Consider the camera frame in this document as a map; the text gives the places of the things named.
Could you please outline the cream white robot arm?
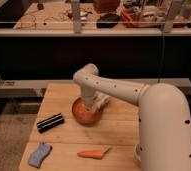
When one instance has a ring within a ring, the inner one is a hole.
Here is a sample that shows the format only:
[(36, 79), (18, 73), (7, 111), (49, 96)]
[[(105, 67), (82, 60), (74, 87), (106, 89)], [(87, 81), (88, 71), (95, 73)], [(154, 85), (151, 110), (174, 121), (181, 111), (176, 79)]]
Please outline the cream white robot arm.
[(76, 71), (73, 80), (88, 110), (97, 91), (138, 107), (141, 171), (191, 171), (191, 114), (181, 90), (100, 77), (93, 64)]

